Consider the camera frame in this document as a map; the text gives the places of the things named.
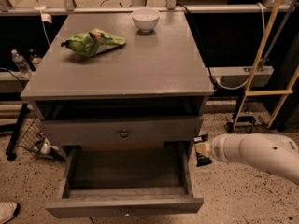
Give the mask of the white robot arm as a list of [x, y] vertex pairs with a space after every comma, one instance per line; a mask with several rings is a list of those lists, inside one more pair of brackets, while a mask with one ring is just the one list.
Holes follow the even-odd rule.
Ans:
[[278, 134], [221, 134], [208, 142], [203, 134], [193, 139], [198, 166], [241, 163], [299, 185], [299, 150], [291, 138]]

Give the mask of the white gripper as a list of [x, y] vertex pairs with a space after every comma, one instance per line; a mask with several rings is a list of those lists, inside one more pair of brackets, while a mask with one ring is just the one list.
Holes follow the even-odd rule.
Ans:
[[197, 154], [208, 158], [211, 157], [212, 152], [217, 161], [225, 163], [239, 162], [239, 142], [237, 134], [222, 134], [216, 136], [211, 141], [211, 145], [208, 142], [196, 143], [195, 150]]

